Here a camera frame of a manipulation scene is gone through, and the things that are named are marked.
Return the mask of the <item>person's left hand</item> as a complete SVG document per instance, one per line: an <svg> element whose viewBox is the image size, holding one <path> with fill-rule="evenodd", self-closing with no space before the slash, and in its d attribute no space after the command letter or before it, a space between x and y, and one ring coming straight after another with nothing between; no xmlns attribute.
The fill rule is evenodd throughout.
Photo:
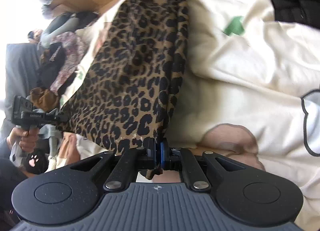
<svg viewBox="0 0 320 231"><path fill-rule="evenodd" d="M17 143L23 151L31 153L36 146L38 134L38 128L32 128L29 131L26 131L22 128L14 127L7 137L8 147L12 148L14 143Z"/></svg>

